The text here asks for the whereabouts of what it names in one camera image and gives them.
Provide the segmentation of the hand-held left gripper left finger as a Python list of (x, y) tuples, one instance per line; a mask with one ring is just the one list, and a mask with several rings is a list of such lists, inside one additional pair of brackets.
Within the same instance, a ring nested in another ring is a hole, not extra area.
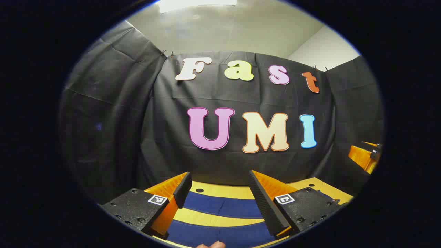
[(101, 207), (142, 233), (167, 239), (167, 230), (191, 187), (191, 173), (184, 172), (145, 190), (132, 188)]

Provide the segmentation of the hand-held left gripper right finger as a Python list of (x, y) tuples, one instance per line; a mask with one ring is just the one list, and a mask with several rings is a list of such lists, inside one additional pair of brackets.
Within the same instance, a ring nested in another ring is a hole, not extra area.
[(251, 170), (248, 184), (270, 235), (276, 239), (304, 232), (346, 204), (346, 193), (317, 178), (284, 183)]

